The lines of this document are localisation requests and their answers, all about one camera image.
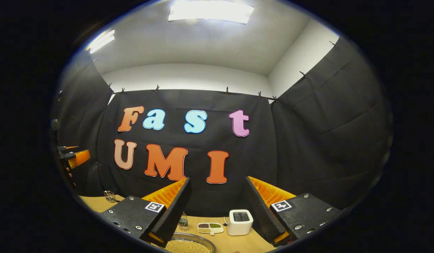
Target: orange letter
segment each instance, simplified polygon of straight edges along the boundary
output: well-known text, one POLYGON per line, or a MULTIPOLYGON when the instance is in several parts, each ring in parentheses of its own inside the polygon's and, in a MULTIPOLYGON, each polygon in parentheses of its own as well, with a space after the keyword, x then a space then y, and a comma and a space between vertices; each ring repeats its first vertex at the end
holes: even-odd
POLYGON ((228 152, 210 151, 210 175, 206 182, 210 184, 223 184, 228 181, 225 177, 225 160, 229 157, 228 152))
POLYGON ((119 132, 127 132, 131 130, 130 122, 135 124, 137 121, 137 115, 143 113, 143 106, 125 108, 123 111, 125 112, 125 115, 123 116, 122 124, 118 127, 119 132))
POLYGON ((168 169, 170 173, 167 178, 173 181, 179 181, 185 179, 184 176, 184 157, 188 154, 187 149, 184 148, 174 148, 167 156, 164 158, 161 147, 156 144, 148 144, 148 166, 145 170, 145 175, 147 176, 157 176, 156 171, 154 171, 154 166, 156 165, 157 171, 161 177, 167 174, 168 169))
POLYGON ((114 160, 115 163, 124 170, 129 170, 132 167, 133 157, 134 157, 134 149, 137 146, 135 142, 128 141, 128 158, 126 162, 122 161, 122 147, 125 144, 124 141, 115 139, 115 151, 114 151, 114 160))

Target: foam letter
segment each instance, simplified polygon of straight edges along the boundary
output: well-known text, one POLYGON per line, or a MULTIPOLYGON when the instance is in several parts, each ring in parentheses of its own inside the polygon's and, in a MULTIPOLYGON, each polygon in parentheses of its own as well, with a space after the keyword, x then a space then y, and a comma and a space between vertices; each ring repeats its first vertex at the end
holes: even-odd
POLYGON ((225 177, 225 160, 229 157, 228 152, 210 151, 210 175, 206 182, 210 184, 223 184, 228 181, 225 177))
POLYGON ((184 130, 186 133, 201 133, 206 127, 204 120, 207 120, 207 114, 205 111, 192 110, 186 113, 186 123, 184 130))
POLYGON ((170 169, 170 173, 167 178, 173 181, 179 181, 185 179, 184 176, 184 157, 188 154, 187 149, 184 148, 174 148, 167 156, 164 158, 161 147, 156 144, 148 144, 148 166, 145 170, 145 175, 147 176, 157 176, 155 171, 155 166, 159 172, 159 176, 164 177, 167 171, 170 169))
POLYGON ((153 128, 161 130, 164 127, 165 112, 161 109, 154 109, 147 113, 148 118, 143 121, 143 127, 146 129, 153 128))
POLYGON ((128 141, 127 147, 128 147, 128 158, 126 162, 122 161, 122 147, 125 144, 124 141, 115 139, 115 150, 114 150, 114 160, 115 163, 124 170, 129 170, 132 167, 132 162, 134 158, 134 149, 137 146, 135 142, 128 141))
POLYGON ((244 121, 248 121, 248 115, 244 115, 244 111, 235 111, 229 118, 233 119, 233 132, 236 136, 246 137, 250 134, 250 131, 244 128, 244 121))
POLYGON ((143 113, 143 106, 125 108, 123 111, 125 115, 123 116, 122 124, 118 127, 119 132, 131 130, 130 123, 135 124, 137 116, 143 113))

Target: white toaster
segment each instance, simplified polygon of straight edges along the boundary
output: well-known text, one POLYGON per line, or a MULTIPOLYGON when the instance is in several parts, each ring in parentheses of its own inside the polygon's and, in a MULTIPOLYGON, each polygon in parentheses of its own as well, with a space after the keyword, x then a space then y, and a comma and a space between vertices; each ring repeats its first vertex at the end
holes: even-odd
POLYGON ((229 235, 246 235, 250 232, 252 225, 253 217, 248 210, 231 210, 226 231, 229 235))

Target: divided tray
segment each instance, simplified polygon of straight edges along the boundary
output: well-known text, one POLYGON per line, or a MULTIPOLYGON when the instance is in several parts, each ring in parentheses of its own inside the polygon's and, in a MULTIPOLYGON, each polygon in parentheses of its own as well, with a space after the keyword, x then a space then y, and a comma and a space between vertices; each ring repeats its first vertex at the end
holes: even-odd
POLYGON ((198 232, 202 234, 218 234, 224 231, 223 226, 216 222, 202 222, 196 225, 198 232))

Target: white wall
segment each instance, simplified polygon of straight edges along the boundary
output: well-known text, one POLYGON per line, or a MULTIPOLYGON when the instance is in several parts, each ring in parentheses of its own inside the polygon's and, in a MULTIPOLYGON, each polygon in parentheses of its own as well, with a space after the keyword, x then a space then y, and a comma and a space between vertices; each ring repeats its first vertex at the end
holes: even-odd
POLYGON ((103 74, 107 83, 112 83, 114 92, 185 89, 246 93, 272 97, 268 78, 228 67, 203 64, 154 64, 121 69, 103 74))
POLYGON ((338 39, 339 35, 311 19, 268 75, 273 94, 279 97, 300 80, 300 71, 307 73, 332 49, 329 41, 336 43, 338 39))

